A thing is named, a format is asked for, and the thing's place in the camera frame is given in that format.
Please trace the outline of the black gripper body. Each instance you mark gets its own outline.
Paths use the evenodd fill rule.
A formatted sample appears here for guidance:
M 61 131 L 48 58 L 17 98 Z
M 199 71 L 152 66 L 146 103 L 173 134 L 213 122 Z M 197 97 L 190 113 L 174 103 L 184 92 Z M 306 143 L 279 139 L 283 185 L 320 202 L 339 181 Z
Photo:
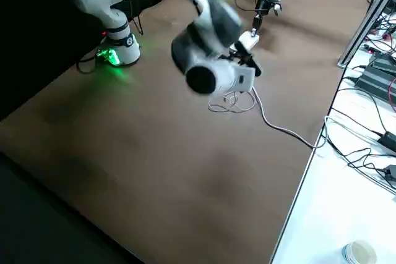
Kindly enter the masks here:
M 260 77 L 262 75 L 262 66 L 254 59 L 252 54 L 243 54 L 242 52 L 230 51 L 227 55 L 220 55 L 219 58 L 231 62 L 237 62 L 240 66 L 246 66 L 254 69 L 254 75 L 256 77 Z
M 257 0 L 255 12 L 260 15 L 268 15 L 273 10 L 276 16 L 282 11 L 282 5 L 278 1 Z

